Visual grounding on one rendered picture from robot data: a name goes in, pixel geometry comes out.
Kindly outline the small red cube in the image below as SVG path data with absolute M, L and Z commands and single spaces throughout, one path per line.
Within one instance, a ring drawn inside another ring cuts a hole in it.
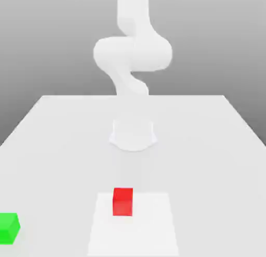
M 133 188 L 116 187 L 113 190 L 112 209 L 114 216 L 132 216 Z

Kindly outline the small green cube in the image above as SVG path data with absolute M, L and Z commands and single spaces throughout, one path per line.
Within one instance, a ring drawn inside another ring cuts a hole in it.
M 17 213 L 0 212 L 0 245 L 12 245 L 20 227 Z

